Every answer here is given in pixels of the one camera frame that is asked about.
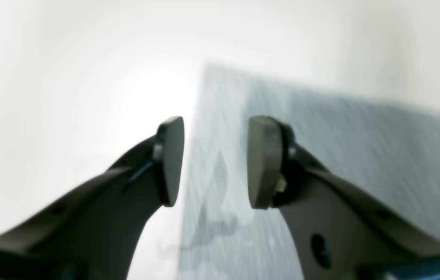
blurred background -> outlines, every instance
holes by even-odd
[[[0,0],[0,232],[160,122],[186,122],[220,64],[440,113],[440,0]],[[174,279],[186,184],[148,222],[129,279]]]

white background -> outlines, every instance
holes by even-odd
[[[440,0],[0,0],[0,232],[171,115],[190,140],[210,62],[440,111]],[[129,279],[174,278],[184,190]]]

white wall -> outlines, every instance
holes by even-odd
[[[206,62],[440,110],[440,0],[0,0],[0,232],[168,116],[189,139]],[[175,275],[184,187],[129,278]]]

hole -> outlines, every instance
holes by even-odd
[[[325,238],[319,234],[312,236],[312,252],[318,264],[325,269],[329,269],[332,265],[331,258],[332,252],[325,241]]]
[[[52,208],[52,214],[60,215],[60,214],[63,214],[63,212],[65,210],[66,210],[66,208],[64,207],[64,205],[58,205],[58,206],[55,206],[54,208]]]
[[[376,215],[377,217],[387,221],[391,218],[391,214],[387,213],[387,211],[383,211],[383,210],[378,210],[376,211]]]

metal jaw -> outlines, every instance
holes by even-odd
[[[105,173],[0,235],[0,279],[125,280],[138,238],[177,200],[184,121],[172,117]]]
[[[253,208],[276,207],[306,280],[440,280],[440,241],[300,147],[291,127],[249,120],[248,190]]]

